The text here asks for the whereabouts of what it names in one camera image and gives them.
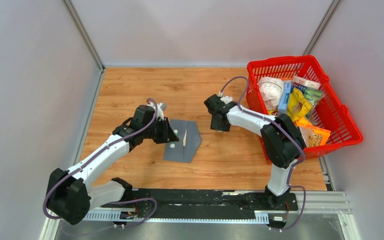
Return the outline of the white letter paper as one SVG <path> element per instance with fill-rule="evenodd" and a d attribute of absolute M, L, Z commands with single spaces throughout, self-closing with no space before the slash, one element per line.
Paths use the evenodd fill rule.
<path fill-rule="evenodd" d="M 185 147 L 186 143 L 187 143 L 187 132 L 188 132 L 188 130 L 186 129 L 184 132 L 184 135 L 183 135 L 183 141 L 182 141 L 183 147 Z"/>

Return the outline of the grey-blue paper envelope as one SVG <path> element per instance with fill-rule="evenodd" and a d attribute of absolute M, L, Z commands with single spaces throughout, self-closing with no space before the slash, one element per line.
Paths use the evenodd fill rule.
<path fill-rule="evenodd" d="M 172 119 L 170 125 L 179 141 L 165 145 L 163 160 L 191 163 L 202 142 L 197 123 L 189 120 Z"/>

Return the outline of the green white glue stick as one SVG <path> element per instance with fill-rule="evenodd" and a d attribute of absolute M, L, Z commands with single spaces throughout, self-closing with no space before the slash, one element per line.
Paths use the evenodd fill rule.
<path fill-rule="evenodd" d="M 174 149 L 176 147 L 176 143 L 179 142 L 179 137 L 178 137 L 178 130 L 174 129 L 173 130 L 174 137 L 171 138 L 169 147 L 171 149 Z"/>

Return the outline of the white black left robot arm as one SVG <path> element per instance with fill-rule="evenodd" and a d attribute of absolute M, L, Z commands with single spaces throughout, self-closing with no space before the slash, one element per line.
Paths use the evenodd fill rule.
<path fill-rule="evenodd" d="M 95 208 L 108 204 L 125 208 L 136 202 L 132 185 L 119 177 L 99 186 L 93 183 L 144 140 L 153 140 L 155 144 L 179 141 L 164 116 L 166 107 L 164 102 L 156 103 L 149 98 L 88 157 L 66 170 L 55 169 L 49 176 L 43 213 L 50 219 L 76 225 Z"/>

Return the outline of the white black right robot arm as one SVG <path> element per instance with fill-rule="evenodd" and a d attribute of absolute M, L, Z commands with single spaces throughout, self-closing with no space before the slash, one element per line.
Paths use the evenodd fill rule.
<path fill-rule="evenodd" d="M 290 179 L 299 158 L 306 148 L 302 133 L 286 114 L 262 114 L 232 101 L 231 97 L 211 95 L 204 101 L 211 114 L 210 128 L 228 132 L 231 126 L 248 130 L 261 137 L 266 159 L 271 162 L 271 173 L 265 187 L 265 202 L 271 209 L 279 209 L 290 193 Z"/>

